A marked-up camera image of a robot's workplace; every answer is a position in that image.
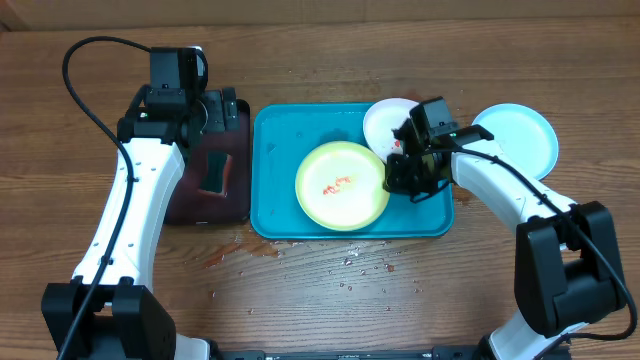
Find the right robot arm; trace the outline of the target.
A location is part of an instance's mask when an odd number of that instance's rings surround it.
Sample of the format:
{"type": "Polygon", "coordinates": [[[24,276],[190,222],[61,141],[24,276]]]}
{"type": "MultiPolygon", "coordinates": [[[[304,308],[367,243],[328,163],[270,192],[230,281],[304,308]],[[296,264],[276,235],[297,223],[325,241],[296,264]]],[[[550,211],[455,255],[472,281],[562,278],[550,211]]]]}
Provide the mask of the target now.
{"type": "Polygon", "coordinates": [[[575,339],[629,338],[637,305],[624,280],[613,218],[521,169],[489,129],[461,127],[443,98],[414,106],[392,127],[384,187],[418,203],[455,184],[473,193],[516,238],[517,310],[475,346],[433,348],[434,359],[568,359],[575,339]]]}

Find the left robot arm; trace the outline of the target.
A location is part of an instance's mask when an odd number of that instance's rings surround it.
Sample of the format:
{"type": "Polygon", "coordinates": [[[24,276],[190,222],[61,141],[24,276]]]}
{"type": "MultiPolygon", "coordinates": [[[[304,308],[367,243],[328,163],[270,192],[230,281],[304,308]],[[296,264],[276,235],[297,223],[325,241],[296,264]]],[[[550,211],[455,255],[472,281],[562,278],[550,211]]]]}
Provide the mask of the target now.
{"type": "Polygon", "coordinates": [[[250,108],[208,88],[197,46],[151,47],[150,80],[109,136],[117,170],[100,223],[41,311],[62,359],[218,359],[215,342],[177,332],[153,293],[166,224],[235,224],[250,211],[250,108]]]}

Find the green and orange sponge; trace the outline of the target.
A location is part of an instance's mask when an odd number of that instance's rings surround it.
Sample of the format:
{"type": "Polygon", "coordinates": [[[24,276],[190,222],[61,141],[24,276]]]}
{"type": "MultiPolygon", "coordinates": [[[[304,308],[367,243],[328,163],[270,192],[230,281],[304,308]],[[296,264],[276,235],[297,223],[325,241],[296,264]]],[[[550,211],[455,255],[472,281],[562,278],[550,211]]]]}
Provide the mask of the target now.
{"type": "Polygon", "coordinates": [[[208,195],[227,195],[227,179],[232,157],[222,152],[208,152],[206,156],[206,174],[199,190],[208,195]]]}

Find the light blue plate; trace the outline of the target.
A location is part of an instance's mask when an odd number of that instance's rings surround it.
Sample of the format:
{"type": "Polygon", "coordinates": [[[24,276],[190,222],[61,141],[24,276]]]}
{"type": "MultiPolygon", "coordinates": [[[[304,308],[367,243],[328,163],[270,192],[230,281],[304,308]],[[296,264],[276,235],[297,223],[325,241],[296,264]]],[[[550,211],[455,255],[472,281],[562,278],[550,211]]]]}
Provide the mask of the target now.
{"type": "Polygon", "coordinates": [[[472,122],[488,130],[503,151],[527,174],[544,179],[559,158],[559,142],[547,119],[525,105],[493,105],[472,122]]]}

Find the yellow green plate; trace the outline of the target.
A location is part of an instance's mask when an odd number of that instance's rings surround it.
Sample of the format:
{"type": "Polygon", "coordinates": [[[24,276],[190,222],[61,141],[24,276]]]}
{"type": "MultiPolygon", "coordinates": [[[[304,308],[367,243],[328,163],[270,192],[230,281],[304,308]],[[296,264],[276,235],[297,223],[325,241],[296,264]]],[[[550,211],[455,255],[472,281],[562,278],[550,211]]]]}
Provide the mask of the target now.
{"type": "Polygon", "coordinates": [[[312,150],[295,177],[296,199],[316,224],[355,231],[374,223],[386,209],[384,164],[369,148],[333,141],[312,150]]]}

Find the white plate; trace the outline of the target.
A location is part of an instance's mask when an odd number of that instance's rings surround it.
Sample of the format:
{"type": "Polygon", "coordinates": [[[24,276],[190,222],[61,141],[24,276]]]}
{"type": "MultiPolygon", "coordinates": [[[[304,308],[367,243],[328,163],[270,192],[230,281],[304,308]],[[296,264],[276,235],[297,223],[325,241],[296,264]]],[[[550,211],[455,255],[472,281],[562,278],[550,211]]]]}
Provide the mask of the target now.
{"type": "Polygon", "coordinates": [[[383,161],[391,154],[401,154],[400,141],[393,131],[409,118],[410,110],[418,103],[404,98],[388,98],[374,103],[363,120],[367,146],[383,161]]]}

